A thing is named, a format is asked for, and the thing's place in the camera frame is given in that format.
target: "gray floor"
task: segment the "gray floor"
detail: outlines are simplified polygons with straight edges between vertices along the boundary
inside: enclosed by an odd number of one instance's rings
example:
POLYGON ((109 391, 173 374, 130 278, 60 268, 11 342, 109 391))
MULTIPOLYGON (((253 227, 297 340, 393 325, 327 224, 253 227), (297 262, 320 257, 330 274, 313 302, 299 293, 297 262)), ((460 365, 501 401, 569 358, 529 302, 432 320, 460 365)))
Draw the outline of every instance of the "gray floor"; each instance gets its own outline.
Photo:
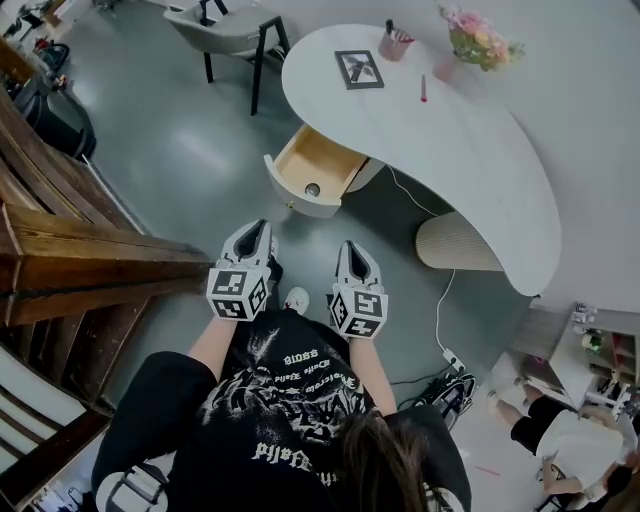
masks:
MULTIPOLYGON (((280 86, 277 65, 263 75, 260 112, 249 116, 251 65, 213 57, 217 82, 207 84, 202 55, 144 2, 118 4, 116 17, 92 13, 67 35, 65 69, 98 138, 94 161, 155 235, 192 243, 217 257, 226 237, 256 218, 269 219, 285 267, 282 293, 304 286, 308 316, 327 321, 325 296, 340 244, 353 239, 378 261, 390 313, 377 346, 391 381, 438 371, 435 307, 449 271, 426 268, 413 236, 426 214, 380 173, 346 197, 329 220, 290 212, 274 193, 262 156, 275 156, 300 126, 280 86)), ((406 177, 425 206, 447 210, 406 177)), ((529 299, 501 273, 459 272, 442 305, 441 340, 484 377, 509 343, 529 299)), ((163 299, 146 316, 108 390, 117 401, 144 358, 189 349, 211 318, 199 297, 163 299)), ((399 399, 424 382, 396 387, 399 399)))

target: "white wall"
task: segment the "white wall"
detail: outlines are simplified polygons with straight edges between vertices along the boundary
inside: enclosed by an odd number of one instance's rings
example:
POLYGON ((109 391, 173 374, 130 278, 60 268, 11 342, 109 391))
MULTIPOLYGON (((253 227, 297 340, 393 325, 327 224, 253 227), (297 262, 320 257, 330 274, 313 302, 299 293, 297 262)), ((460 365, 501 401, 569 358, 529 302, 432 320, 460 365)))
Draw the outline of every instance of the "white wall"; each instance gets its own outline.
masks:
POLYGON ((5 0, 0 6, 0 10, 4 12, 10 19, 11 23, 13 23, 18 16, 18 11, 20 7, 27 3, 27 0, 5 0))
MULTIPOLYGON (((249 0, 227 3, 233 8, 249 0)), ((423 42, 450 51, 431 0, 261 3, 302 35, 337 23, 382 25, 391 17, 423 42)), ((523 61, 478 74, 531 138, 558 202, 562 258, 543 302, 640 311, 640 13, 630 0, 443 3, 475 9, 526 44, 523 61)))

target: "wooden stair step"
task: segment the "wooden stair step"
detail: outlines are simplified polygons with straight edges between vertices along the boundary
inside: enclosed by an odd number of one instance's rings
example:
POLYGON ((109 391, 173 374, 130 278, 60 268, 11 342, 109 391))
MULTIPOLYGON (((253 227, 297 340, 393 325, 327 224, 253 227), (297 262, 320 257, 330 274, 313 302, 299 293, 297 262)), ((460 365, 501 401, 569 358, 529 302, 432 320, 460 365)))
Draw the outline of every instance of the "wooden stair step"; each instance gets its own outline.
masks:
POLYGON ((11 348, 25 363, 40 366, 39 355, 49 332, 50 320, 10 328, 11 348))
POLYGON ((107 384, 119 356, 151 299, 118 304, 88 312, 82 332, 74 344, 74 367, 70 380, 95 403, 107 384))
POLYGON ((45 339, 40 360, 49 377, 62 384, 70 371, 73 348, 78 343, 78 332, 87 313, 54 318, 50 321, 49 331, 45 339))

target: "shoe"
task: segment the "shoe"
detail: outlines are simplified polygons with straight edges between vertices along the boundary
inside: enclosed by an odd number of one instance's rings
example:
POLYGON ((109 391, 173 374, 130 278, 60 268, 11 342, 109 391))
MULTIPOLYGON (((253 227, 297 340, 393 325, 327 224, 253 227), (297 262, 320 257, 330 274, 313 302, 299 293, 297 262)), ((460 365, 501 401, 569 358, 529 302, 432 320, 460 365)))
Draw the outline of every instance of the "shoe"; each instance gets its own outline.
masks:
MULTIPOLYGON (((516 377, 516 380, 513 381, 513 385, 520 389, 522 389, 522 386, 524 386, 526 383, 527 383, 527 379, 523 379, 522 377, 516 377)), ((529 407, 531 403, 529 402, 528 398, 525 398, 522 401, 522 405, 525 407, 529 407)))
POLYGON ((293 309, 299 315, 304 315, 309 307, 309 294, 304 288, 296 286, 287 294, 284 309, 293 309))
POLYGON ((274 259, 278 259, 278 250, 280 249, 280 244, 278 243, 278 239, 271 235, 271 257, 274 259))
POLYGON ((487 400, 489 404, 489 412, 496 412, 498 410, 498 402, 500 401, 500 399, 498 398, 498 393, 496 393, 495 390, 492 389, 487 395, 487 400))

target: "sneaker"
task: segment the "sneaker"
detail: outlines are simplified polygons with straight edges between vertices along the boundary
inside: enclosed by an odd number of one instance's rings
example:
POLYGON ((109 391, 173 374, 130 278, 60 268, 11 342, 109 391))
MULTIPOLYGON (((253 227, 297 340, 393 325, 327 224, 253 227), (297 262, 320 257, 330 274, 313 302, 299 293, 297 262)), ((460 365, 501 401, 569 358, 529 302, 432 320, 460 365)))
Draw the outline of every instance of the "sneaker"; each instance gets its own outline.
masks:
POLYGON ((271 256, 278 259, 278 249, 280 249, 280 244, 278 243, 278 239, 271 235, 271 256))
POLYGON ((487 400, 489 404, 489 412, 496 412, 498 410, 498 402, 500 401, 500 399, 498 398, 498 393, 496 393, 495 390, 492 389, 487 395, 487 400))
POLYGON ((296 286, 287 294, 284 309, 293 309, 299 315, 304 315, 309 307, 309 294, 304 288, 296 286))
MULTIPOLYGON (((516 377, 516 380, 513 381, 513 385, 519 389, 522 389, 522 386, 524 386, 526 383, 527 383, 527 379, 523 379, 522 377, 516 377)), ((525 398, 522 401, 522 405, 524 407, 529 407, 531 403, 529 402, 528 398, 525 398)))

